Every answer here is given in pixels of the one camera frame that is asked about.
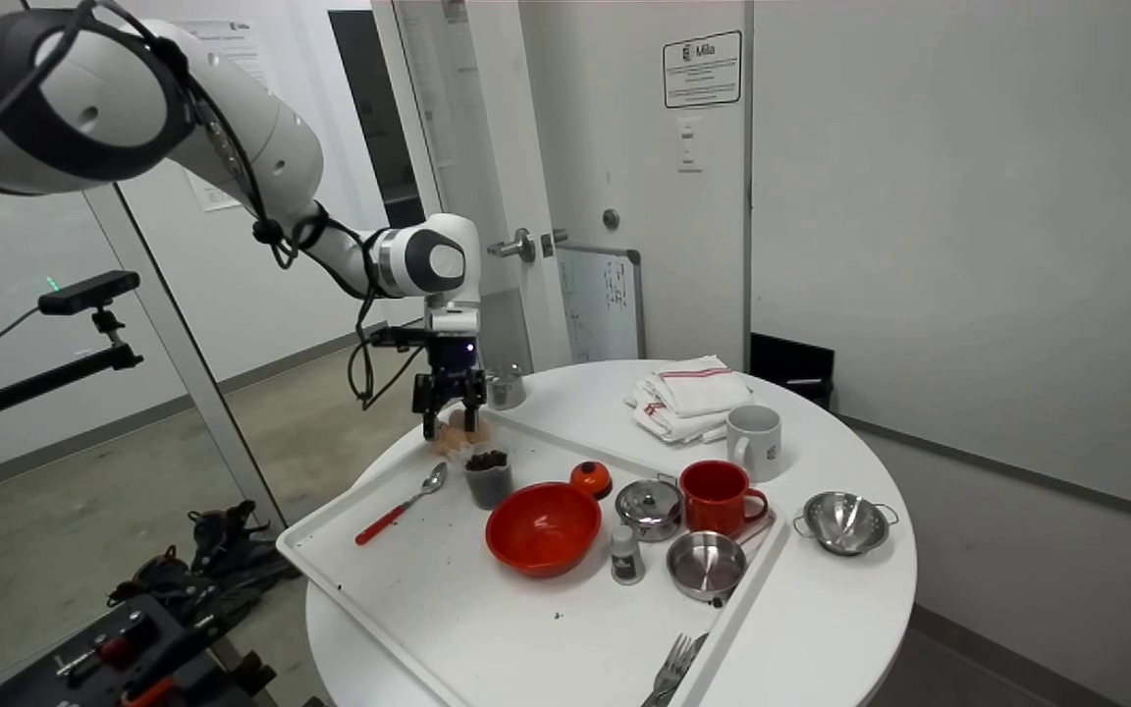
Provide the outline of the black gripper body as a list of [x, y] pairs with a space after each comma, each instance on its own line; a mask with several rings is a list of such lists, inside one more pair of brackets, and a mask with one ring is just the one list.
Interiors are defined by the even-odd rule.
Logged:
[[413, 413], [423, 403], [444, 409], [450, 399], [488, 399], [488, 377], [471, 347], [427, 347], [427, 370], [413, 377]]

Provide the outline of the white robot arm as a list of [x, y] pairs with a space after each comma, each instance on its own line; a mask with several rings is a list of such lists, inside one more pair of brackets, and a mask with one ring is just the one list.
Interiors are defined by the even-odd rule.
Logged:
[[88, 191], [177, 162], [245, 204], [285, 268], [308, 254], [353, 299], [450, 299], [478, 280], [468, 216], [345, 229], [317, 199], [317, 132], [275, 89], [177, 24], [96, 6], [0, 17], [5, 195]]

